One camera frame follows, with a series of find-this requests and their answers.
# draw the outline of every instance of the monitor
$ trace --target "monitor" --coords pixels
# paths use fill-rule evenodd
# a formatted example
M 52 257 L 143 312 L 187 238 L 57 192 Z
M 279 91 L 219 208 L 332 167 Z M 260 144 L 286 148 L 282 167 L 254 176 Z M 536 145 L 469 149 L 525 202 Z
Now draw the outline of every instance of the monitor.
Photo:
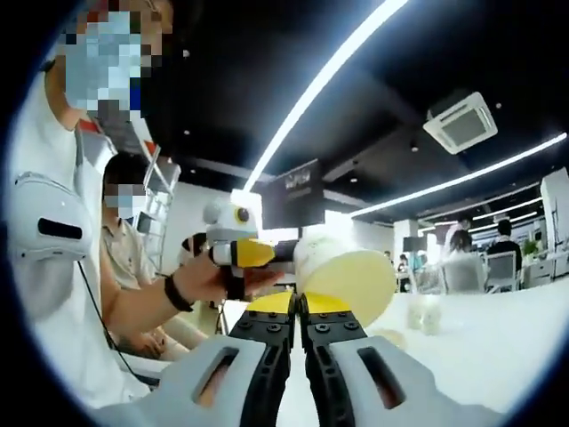
M 288 229 L 325 223 L 324 182 L 313 160 L 260 188 L 263 229 Z
M 403 238 L 403 252 L 419 252 L 427 250 L 427 237 Z

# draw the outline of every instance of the white chair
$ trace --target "white chair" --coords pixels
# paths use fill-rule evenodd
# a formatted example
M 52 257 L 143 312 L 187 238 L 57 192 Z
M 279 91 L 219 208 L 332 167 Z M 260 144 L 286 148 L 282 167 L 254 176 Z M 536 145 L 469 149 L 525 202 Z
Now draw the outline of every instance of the white chair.
M 515 252 L 487 255 L 486 262 L 488 263 L 489 294 L 502 289 L 518 290 Z
M 485 266 L 478 254 L 464 254 L 442 262 L 441 271 L 448 294 L 485 292 Z

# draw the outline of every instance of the ceiling light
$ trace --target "ceiling light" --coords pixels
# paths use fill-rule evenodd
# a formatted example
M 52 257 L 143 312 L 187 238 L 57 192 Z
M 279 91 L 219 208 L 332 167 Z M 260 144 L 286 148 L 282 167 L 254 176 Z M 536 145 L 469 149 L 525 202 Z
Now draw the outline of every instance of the ceiling light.
M 513 165 L 514 163 L 519 162 L 520 160 L 522 160 L 526 157 L 533 156 L 534 154 L 539 153 L 540 151 L 543 151 L 545 149 L 548 149 L 549 147 L 552 147 L 552 146 L 558 144 L 559 142 L 563 141 L 565 138 L 567 138 L 567 133 L 563 132 L 563 133 L 559 134 L 558 136 L 556 136 L 555 138 L 552 138 L 548 141 L 545 141 L 542 144 L 540 144 L 536 147 L 533 147 L 532 149 L 524 151 L 520 154 L 517 154 L 517 155 L 510 157 L 510 158 L 507 158 L 505 160 L 502 160 L 502 161 L 495 163 L 493 165 L 487 166 L 483 169 L 480 169 L 479 171 L 469 173 L 469 174 L 464 175 L 460 178 L 456 178 L 454 180 L 450 180 L 450 181 L 444 182 L 442 184 L 434 185 L 433 187 L 429 187 L 427 189 L 422 189 L 420 191 L 416 191 L 414 193 L 408 194 L 407 196 L 397 197 L 397 198 L 394 198 L 394 199 L 389 200 L 387 202 L 379 203 L 378 205 L 366 207 L 365 209 L 359 209 L 355 212 L 349 213 L 349 216 L 354 217 L 354 216 L 369 214 L 371 212 L 375 212 L 375 211 L 379 211 L 381 209 L 385 209 L 386 207 L 399 205 L 401 203 L 408 202 L 409 200 L 414 200 L 415 198 L 427 196 L 428 194 L 431 194 L 431 193 L 436 193 L 437 191 L 440 191 L 442 189 L 450 189 L 451 187 L 462 184 L 463 182 L 471 181 L 471 180 L 474 180 L 475 178 L 478 178 L 480 176 L 483 176 L 483 175 L 489 174 L 491 172 L 497 171 L 499 169 L 502 169 L 502 167 Z
M 507 208 L 505 208 L 505 209 L 501 209 L 500 211 L 490 212 L 490 213 L 485 213 L 484 215 L 475 216 L 474 218 L 472 218 L 472 220 L 473 220 L 473 221 L 476 221 L 476 220 L 481 220 L 481 219 L 483 219 L 483 218 L 488 218 L 488 217 L 490 217 L 490 216 L 495 216 L 495 215 L 499 215 L 499 214 L 504 214 L 504 213 L 506 213 L 506 212 L 513 211 L 514 209 L 518 209 L 518 208 L 520 208 L 520 207 L 532 205 L 532 204 L 537 203 L 537 202 L 539 202 L 539 201 L 541 201 L 541 197 L 537 197 L 537 198 L 535 198 L 535 199 L 533 199 L 533 200 L 528 200 L 527 202 L 520 203 L 519 205 L 515 205 L 515 206 L 507 207 Z
M 527 213 L 527 214 L 522 215 L 522 216 L 518 216 L 517 218 L 513 218 L 509 221 L 510 222 L 523 221 L 523 220 L 531 218 L 535 215 L 537 215 L 537 212 L 531 212 L 531 213 Z M 476 227 L 475 229 L 470 229 L 469 233 L 476 233 L 477 231 L 489 230 L 489 229 L 493 229 L 494 227 L 498 227 L 498 223 L 483 225 L 482 227 Z
M 435 222 L 435 225 L 454 225 L 456 224 L 458 221 L 442 221 L 442 222 Z
M 330 58 L 324 67 L 314 78 L 309 87 L 302 94 L 284 122 L 276 131 L 273 139 L 268 143 L 265 152 L 260 156 L 259 162 L 251 171 L 249 179 L 245 183 L 243 190 L 251 191 L 252 186 L 259 179 L 263 170 L 267 166 L 269 160 L 276 153 L 280 145 L 286 138 L 286 135 L 297 124 L 301 116 L 308 109 L 312 101 L 330 82 L 332 77 L 338 72 L 342 65 L 349 59 L 352 54 L 367 40 L 377 28 L 379 28 L 386 20 L 393 16 L 401 9 L 408 0 L 386 0 L 375 11 L 372 12 L 362 24 L 348 37 L 348 39 L 340 46 L 336 53 Z

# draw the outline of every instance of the window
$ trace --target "window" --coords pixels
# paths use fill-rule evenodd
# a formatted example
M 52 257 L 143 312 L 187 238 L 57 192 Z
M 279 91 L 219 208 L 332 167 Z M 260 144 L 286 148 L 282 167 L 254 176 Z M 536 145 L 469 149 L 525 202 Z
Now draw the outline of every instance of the window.
M 231 203 L 246 207 L 252 211 L 255 217 L 255 223 L 259 230 L 259 239 L 269 242 L 271 245 L 276 245 L 278 242 L 285 242 L 286 240 L 295 240 L 299 238 L 299 231 L 297 229 L 263 229 L 262 218 L 262 203 L 260 194 L 249 193 L 242 189 L 234 189 L 231 191 Z

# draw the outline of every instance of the black cable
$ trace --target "black cable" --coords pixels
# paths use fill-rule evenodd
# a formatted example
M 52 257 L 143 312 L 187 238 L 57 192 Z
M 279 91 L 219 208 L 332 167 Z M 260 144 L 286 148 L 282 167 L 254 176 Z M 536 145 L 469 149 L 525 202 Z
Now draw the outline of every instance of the black cable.
M 89 295 L 91 296 L 92 305 L 95 308 L 95 311 L 97 312 L 97 316 L 99 317 L 100 323 L 103 326 L 103 329 L 105 331 L 105 335 L 107 336 L 107 341 L 110 342 L 112 347 L 115 348 L 116 352 L 118 353 L 118 356 L 121 358 L 121 360 L 123 361 L 123 363 L 126 366 L 126 368 L 128 369 L 128 371 L 132 375 L 134 375 L 135 378 L 142 380 L 144 383 L 146 383 L 147 385 L 149 385 L 151 387 L 157 387 L 157 385 L 160 383 L 159 380 L 157 380 L 156 378 L 147 378 L 146 376 L 135 374 L 134 371 L 132 371 L 131 366 L 124 359 L 123 353 L 118 349 L 118 345 L 116 344 L 115 340 L 113 339 L 113 336 L 110 334 L 109 330 L 107 329 L 107 326 L 105 325 L 105 322 L 103 321 L 103 317 L 100 314 L 99 307 L 97 307 L 97 302 L 95 300 L 94 295 L 92 294 L 91 287 L 89 286 L 89 280 L 87 280 L 87 276 L 85 275 L 85 272 L 83 270 L 83 265 L 79 261 L 77 261 L 77 265 L 79 265 L 79 270 L 81 271 L 81 276 L 83 276 L 85 286 L 87 286 L 87 292 L 89 292 Z
M 218 330 L 221 330 L 221 333 L 223 334 L 223 328 L 221 327 L 221 321 L 222 321 L 222 317 L 224 314 L 224 309 L 225 309 L 225 301 L 223 300 L 221 302 L 220 307 L 218 308 L 218 313 L 217 313 L 217 319 L 215 320 L 215 334 L 217 334 Z

